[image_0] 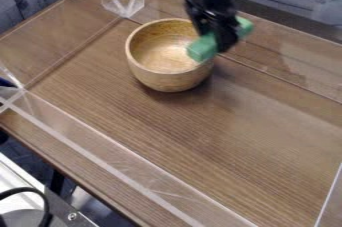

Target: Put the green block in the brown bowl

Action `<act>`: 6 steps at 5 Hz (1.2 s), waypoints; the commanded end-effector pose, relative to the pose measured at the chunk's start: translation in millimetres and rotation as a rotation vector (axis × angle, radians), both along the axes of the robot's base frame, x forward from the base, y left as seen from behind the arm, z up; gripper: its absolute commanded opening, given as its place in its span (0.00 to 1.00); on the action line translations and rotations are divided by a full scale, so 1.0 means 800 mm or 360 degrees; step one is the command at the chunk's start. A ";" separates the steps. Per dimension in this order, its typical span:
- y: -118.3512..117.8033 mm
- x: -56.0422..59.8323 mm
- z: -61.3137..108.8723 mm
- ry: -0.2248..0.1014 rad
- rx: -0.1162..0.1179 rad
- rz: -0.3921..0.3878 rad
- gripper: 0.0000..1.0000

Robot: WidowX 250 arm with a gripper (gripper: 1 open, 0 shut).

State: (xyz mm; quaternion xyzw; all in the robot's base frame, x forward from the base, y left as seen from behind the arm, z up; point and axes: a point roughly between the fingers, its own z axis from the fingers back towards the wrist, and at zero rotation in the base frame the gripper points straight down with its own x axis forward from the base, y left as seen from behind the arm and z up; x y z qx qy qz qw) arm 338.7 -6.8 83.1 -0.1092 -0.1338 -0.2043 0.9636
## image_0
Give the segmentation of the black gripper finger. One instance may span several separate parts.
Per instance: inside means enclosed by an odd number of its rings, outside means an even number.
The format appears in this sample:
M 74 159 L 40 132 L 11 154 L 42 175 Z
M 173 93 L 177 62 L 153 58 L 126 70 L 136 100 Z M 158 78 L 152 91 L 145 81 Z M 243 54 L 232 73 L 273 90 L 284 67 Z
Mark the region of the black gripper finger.
M 239 39 L 236 27 L 225 22 L 216 22 L 213 24 L 213 35 L 219 53 L 225 52 Z
M 211 11 L 190 11 L 188 16 L 192 26 L 200 36 L 212 32 L 211 21 L 215 14 Z

